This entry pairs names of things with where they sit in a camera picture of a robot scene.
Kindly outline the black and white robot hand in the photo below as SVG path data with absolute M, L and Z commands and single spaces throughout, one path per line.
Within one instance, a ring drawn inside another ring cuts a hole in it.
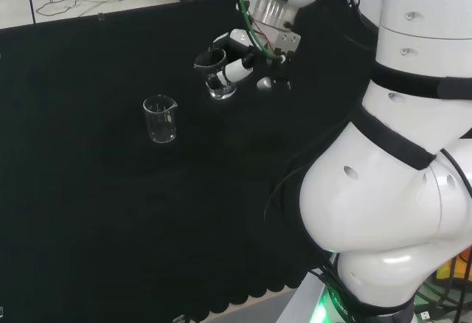
M 214 48 L 226 53 L 226 61 L 218 68 L 217 76 L 228 85 L 237 85 L 247 80 L 256 67 L 264 66 L 268 74 L 258 83 L 259 88 L 288 86 L 300 41 L 296 33 L 266 24 L 261 24 L 254 35 L 244 29 L 233 29 L 213 41 Z

